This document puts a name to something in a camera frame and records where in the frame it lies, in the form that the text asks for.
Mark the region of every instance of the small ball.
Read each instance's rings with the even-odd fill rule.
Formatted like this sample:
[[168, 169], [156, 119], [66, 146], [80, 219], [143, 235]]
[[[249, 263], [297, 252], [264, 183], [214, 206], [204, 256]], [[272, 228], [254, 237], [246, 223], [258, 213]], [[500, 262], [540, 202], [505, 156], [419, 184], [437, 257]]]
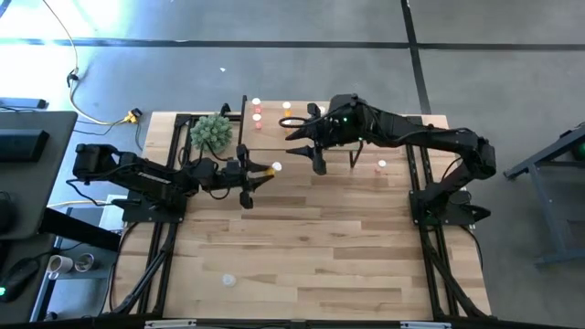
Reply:
[[221, 281], [226, 287], [233, 287], [236, 285], [236, 277], [231, 274], [224, 274], [223, 277], [221, 277]]
[[272, 164], [272, 169], [274, 169], [275, 171], [281, 171], [282, 170], [282, 164], [277, 161], [274, 164]]

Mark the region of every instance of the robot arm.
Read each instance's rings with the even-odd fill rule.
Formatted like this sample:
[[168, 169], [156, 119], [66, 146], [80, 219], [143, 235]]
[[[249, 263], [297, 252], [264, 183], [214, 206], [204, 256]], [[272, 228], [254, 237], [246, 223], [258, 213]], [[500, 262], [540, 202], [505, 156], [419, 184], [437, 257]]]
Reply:
[[[326, 174], [323, 150], [332, 146], [365, 141], [380, 147], [399, 147], [411, 144], [431, 149], [454, 152], [462, 164], [439, 183], [427, 185], [419, 198], [425, 209], [440, 212], [451, 194], [459, 191], [474, 179], [486, 179], [495, 174], [494, 147], [467, 128], [441, 129], [420, 125], [408, 117], [389, 113], [367, 104], [357, 95], [335, 95], [329, 111], [321, 116], [315, 104], [308, 105], [309, 119], [282, 118], [283, 127], [298, 128], [286, 140], [309, 138], [314, 147], [287, 150], [291, 154], [308, 156], [318, 175]], [[303, 124], [285, 124], [286, 120], [300, 120]]]
[[[229, 159], [226, 167], [202, 158], [180, 170], [143, 159], [131, 152], [120, 152], [107, 144], [79, 144], [73, 174], [88, 185], [95, 181], [109, 181], [142, 194], [152, 207], [173, 209], [179, 199], [193, 196], [199, 188], [206, 192], [241, 187], [239, 201], [245, 208], [253, 207], [250, 192], [274, 177], [271, 168], [254, 164], [246, 145], [237, 148], [238, 159]], [[248, 172], [266, 175], [250, 178]]]

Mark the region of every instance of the black desk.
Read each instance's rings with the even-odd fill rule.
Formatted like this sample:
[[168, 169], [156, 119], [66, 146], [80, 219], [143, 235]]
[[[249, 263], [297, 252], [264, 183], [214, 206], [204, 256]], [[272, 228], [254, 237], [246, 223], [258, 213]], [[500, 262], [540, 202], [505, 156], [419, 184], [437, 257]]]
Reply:
[[49, 134], [38, 162], [0, 163], [0, 190], [10, 194], [18, 209], [15, 226], [0, 239], [37, 234], [76, 120], [74, 111], [0, 113], [0, 129], [42, 129]]
[[[118, 251], [119, 235], [47, 209], [76, 120], [74, 111], [0, 112], [0, 129], [42, 129], [49, 134], [38, 162], [0, 163], [0, 190], [10, 194], [17, 211], [15, 226], [0, 235], [0, 240], [9, 245], [0, 274], [24, 257], [53, 250], [55, 235]], [[40, 259], [43, 270], [31, 280], [22, 295], [13, 302], [0, 303], [0, 324], [30, 320], [49, 257]]]
[[76, 120], [74, 111], [0, 113], [0, 129], [42, 129], [49, 134], [38, 162], [0, 163], [0, 190], [10, 194], [17, 211], [15, 226], [0, 234], [0, 240], [26, 239], [39, 232], [53, 233], [92, 246], [118, 250], [120, 237], [117, 234], [47, 209]]

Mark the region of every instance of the desk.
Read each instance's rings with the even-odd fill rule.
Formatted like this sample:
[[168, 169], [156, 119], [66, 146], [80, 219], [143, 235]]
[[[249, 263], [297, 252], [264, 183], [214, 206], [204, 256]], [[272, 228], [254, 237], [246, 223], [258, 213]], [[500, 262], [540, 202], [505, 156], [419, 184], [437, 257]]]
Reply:
[[[153, 113], [144, 157], [166, 163], [175, 116]], [[423, 120], [447, 127], [445, 116]], [[235, 125], [234, 136], [238, 132]], [[250, 133], [243, 132], [242, 142], [251, 159], [279, 161], [283, 169], [255, 193], [251, 210], [241, 208], [238, 191], [221, 201], [205, 193], [189, 200], [177, 235], [165, 317], [431, 319], [420, 237], [410, 219], [405, 149], [369, 145], [353, 170], [346, 152], [328, 152], [328, 174], [317, 176], [308, 159], [282, 151], [293, 146], [273, 139], [267, 147]], [[233, 155], [236, 144], [234, 137], [223, 156]], [[435, 176], [453, 159], [434, 150], [430, 155]], [[376, 174], [379, 159], [388, 165]], [[116, 304], [144, 271], [152, 231], [152, 224], [140, 224], [126, 240], [115, 279]], [[453, 275], [490, 313], [473, 240], [454, 227], [445, 228], [445, 238]], [[236, 276], [234, 287], [222, 285], [225, 273]], [[157, 286], [155, 277], [151, 307]], [[438, 287], [446, 310], [442, 282]]]

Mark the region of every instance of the gray floor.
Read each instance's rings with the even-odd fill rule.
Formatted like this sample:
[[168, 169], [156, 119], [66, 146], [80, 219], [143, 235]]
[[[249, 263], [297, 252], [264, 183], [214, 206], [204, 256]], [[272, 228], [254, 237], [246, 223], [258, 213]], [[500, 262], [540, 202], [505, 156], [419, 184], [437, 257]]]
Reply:
[[[585, 42], [581, 1], [410, 0], [409, 5], [420, 42]], [[406, 40], [399, 0], [78, 0], [55, 9], [75, 37]], [[64, 36], [42, 4], [22, 0], [0, 19], [0, 37]], [[0, 90], [68, 110], [65, 76], [71, 64], [69, 48], [2, 46]], [[583, 52], [421, 51], [421, 64], [432, 113], [489, 138], [500, 172], [584, 121]], [[355, 91], [390, 111], [420, 112], [407, 50], [86, 47], [80, 48], [80, 67], [76, 101], [103, 120], [116, 120], [134, 107], [208, 111], [225, 101], [237, 107], [244, 93], [322, 100]], [[78, 124], [86, 131], [98, 128]], [[51, 201], [78, 199], [63, 184], [70, 177], [73, 145], [112, 143], [137, 151], [133, 134], [131, 126], [114, 128], [106, 137], [76, 134]], [[122, 191], [107, 183], [85, 190], [97, 198]], [[470, 190], [476, 204], [493, 210], [478, 224], [477, 235], [494, 315], [583, 326], [585, 262], [533, 265], [551, 245], [527, 177], [511, 183], [497, 175], [473, 182]]]

